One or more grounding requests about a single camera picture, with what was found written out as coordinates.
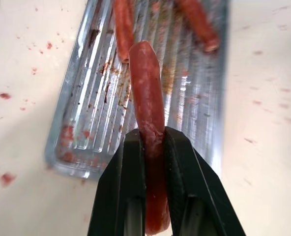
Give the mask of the red sausage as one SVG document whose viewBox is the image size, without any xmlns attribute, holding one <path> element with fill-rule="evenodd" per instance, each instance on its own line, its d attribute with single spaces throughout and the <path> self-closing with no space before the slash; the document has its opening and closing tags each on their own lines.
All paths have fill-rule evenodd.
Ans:
<svg viewBox="0 0 291 236">
<path fill-rule="evenodd" d="M 134 0 L 113 0 L 117 55 L 122 63 L 129 62 L 129 50 L 134 44 Z"/>
<path fill-rule="evenodd" d="M 199 0 L 176 0 L 193 32 L 204 44 L 204 51 L 214 52 L 219 48 L 220 39 L 208 21 L 207 15 Z"/>
<path fill-rule="evenodd" d="M 134 113 L 145 151 L 145 233 L 153 236 L 169 227 L 170 213 L 164 173 L 165 120 L 160 67 L 148 41 L 131 47 L 129 68 Z"/>
</svg>

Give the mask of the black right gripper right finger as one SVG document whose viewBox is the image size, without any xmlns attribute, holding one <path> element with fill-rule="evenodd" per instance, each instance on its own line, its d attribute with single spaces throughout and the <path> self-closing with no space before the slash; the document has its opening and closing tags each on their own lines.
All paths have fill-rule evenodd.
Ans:
<svg viewBox="0 0 291 236">
<path fill-rule="evenodd" d="M 246 236 L 218 175 L 182 132 L 165 128 L 164 158 L 173 236 Z"/>
</svg>

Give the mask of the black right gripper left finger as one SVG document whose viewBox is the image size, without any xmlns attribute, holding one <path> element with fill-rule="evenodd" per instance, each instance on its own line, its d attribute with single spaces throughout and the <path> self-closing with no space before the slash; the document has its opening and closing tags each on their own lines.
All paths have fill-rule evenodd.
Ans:
<svg viewBox="0 0 291 236">
<path fill-rule="evenodd" d="M 98 181 L 87 236 L 145 236 L 145 213 L 144 151 L 134 129 Z"/>
</svg>

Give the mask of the ribbed metal tray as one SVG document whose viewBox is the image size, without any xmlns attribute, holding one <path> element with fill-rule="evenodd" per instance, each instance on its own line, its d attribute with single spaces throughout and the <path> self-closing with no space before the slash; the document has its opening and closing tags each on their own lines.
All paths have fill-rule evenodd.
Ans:
<svg viewBox="0 0 291 236">
<path fill-rule="evenodd" d="M 222 169 L 230 0 L 202 0 L 220 38 L 205 53 L 175 0 L 133 0 L 134 37 L 157 55 L 165 125 L 183 132 L 216 174 Z M 117 56 L 112 0 L 88 0 L 45 147 L 57 171 L 98 179 L 137 127 L 129 66 Z"/>
</svg>

